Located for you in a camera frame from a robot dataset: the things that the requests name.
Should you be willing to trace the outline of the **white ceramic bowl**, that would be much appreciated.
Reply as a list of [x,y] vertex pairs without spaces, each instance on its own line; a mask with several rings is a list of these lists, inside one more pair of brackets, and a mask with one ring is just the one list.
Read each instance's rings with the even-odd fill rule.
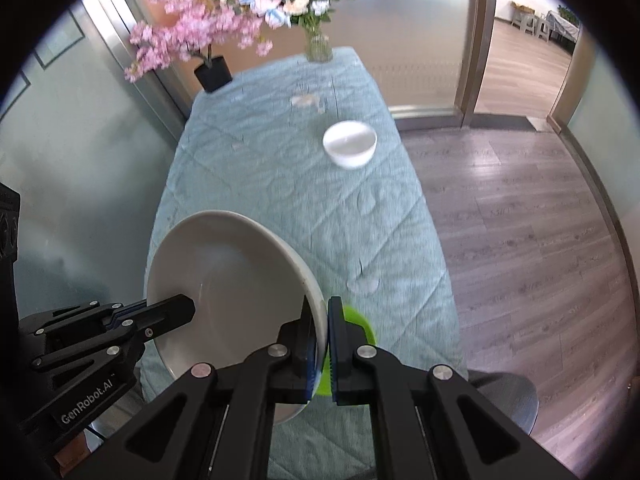
[[192,321],[146,347],[142,390],[153,400],[198,362],[217,370],[273,344],[280,327],[310,307],[317,342],[312,384],[328,345],[326,300],[303,258],[260,223],[232,211],[201,211],[171,228],[150,260],[146,298],[183,294]]
[[373,158],[378,135],[364,122],[345,120],[326,129],[322,146],[336,166],[357,169],[366,166]]

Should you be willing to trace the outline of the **grey round stool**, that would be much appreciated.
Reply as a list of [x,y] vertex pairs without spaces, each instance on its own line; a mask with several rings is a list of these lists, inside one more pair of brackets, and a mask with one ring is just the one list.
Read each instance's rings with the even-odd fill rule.
[[539,411],[535,385],[509,372],[469,370],[469,383],[526,434],[531,434]]

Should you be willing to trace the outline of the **light teal quilted tablecloth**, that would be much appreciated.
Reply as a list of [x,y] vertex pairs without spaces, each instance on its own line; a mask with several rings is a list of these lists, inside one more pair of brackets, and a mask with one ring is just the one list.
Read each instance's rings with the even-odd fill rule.
[[[356,120],[378,146],[366,166],[336,166],[327,128]],[[427,370],[468,370],[442,245],[380,90],[349,48],[326,64],[301,55],[234,76],[192,107],[168,172],[150,246],[181,220],[232,211],[277,234],[323,296],[369,322],[380,347]]]

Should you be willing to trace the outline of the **pink blossom plant black pot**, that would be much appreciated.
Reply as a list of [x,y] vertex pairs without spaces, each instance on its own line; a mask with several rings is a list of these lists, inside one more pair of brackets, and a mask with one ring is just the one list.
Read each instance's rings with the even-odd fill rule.
[[168,15],[167,24],[140,21],[129,35],[136,56],[124,70],[132,84],[152,70],[197,58],[214,66],[214,47],[234,42],[240,49],[255,48],[265,56],[272,42],[262,34],[264,17],[252,8],[254,0],[143,0],[158,4]]

